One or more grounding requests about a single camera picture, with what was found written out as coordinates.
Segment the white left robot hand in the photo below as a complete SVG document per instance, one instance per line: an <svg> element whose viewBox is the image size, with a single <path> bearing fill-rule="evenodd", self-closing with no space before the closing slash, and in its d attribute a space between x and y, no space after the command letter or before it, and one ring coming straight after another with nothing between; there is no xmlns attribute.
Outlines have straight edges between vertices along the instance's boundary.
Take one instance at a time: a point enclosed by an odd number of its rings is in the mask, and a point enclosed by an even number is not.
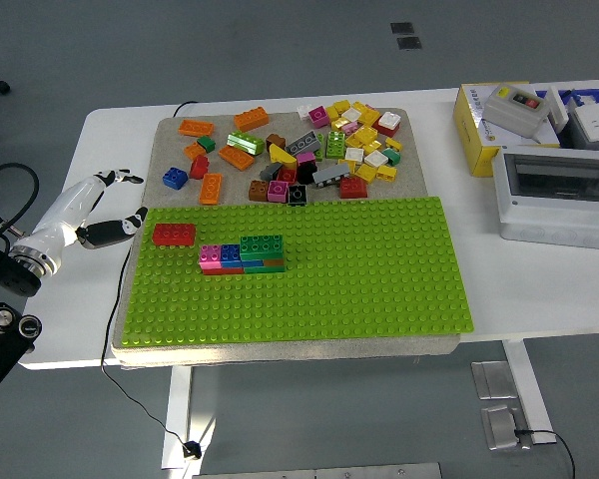
<svg viewBox="0 0 599 479"><path fill-rule="evenodd" d="M107 187L113 183L141 184L143 181L129 170L109 170L88 177L63 192L33 231L27 237L18 239L12 250L17 246L28 247L51 255L53 251L61 252L76 240L84 248L90 249L129 240L144 221L146 208L140 208L122 220L106 221L88 227L84 223Z"/></svg>

